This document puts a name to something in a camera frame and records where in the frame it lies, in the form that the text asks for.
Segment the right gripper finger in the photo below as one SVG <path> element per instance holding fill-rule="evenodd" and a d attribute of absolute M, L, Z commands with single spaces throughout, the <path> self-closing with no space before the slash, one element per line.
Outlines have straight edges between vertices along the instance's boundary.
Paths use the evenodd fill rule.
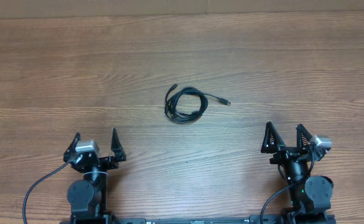
<path fill-rule="evenodd" d="M 312 139 L 312 135 L 303 124 L 298 124 L 296 126 L 297 131 L 297 147 L 308 149 L 310 146 L 310 140 Z"/>
<path fill-rule="evenodd" d="M 284 146 L 285 143 L 276 131 L 273 123 L 271 121 L 267 122 L 261 153 L 277 153 Z"/>

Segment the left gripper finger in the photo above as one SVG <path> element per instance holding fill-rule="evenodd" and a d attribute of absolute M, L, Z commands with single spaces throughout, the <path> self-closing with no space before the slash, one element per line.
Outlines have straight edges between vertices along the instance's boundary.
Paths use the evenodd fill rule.
<path fill-rule="evenodd" d="M 80 140 L 81 140 L 80 133 L 76 133 L 71 144 L 67 147 L 67 149 L 65 150 L 65 152 L 63 154 L 64 162 L 67 162 L 70 159 L 71 155 L 75 152 L 75 148 L 77 146 L 78 141 L 80 141 Z"/>
<path fill-rule="evenodd" d="M 116 128 L 113 128 L 112 131 L 111 151 L 114 153 L 114 157 L 118 162 L 126 161 L 126 153 L 119 141 Z"/>

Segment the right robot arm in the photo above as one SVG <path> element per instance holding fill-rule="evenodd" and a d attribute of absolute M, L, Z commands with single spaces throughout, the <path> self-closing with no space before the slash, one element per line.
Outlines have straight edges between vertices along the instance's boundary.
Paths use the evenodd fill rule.
<path fill-rule="evenodd" d="M 334 183 L 324 175 L 312 175 L 314 164 L 331 150 L 332 141 L 310 134 L 303 124 L 298 124 L 296 131 L 297 144 L 289 147 L 273 123 L 266 123 L 261 152 L 273 156 L 269 163 L 277 165 L 286 186 L 267 199 L 258 223 L 335 223 L 335 216 L 326 213 L 331 208 Z M 282 209 L 279 215 L 265 215 L 266 207 L 283 192 L 289 193 L 291 207 Z"/>

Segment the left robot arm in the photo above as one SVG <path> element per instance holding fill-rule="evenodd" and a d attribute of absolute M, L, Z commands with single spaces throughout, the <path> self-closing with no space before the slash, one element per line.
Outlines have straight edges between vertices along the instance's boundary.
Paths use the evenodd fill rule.
<path fill-rule="evenodd" d="M 83 174 L 67 190 L 71 206 L 70 223 L 119 223 L 115 214 L 107 209 L 108 171 L 117 169 L 126 160 L 126 153 L 119 141 L 116 128 L 112 130 L 112 156 L 100 157 L 95 140 L 83 141 L 76 133 L 63 155 L 71 168 Z"/>

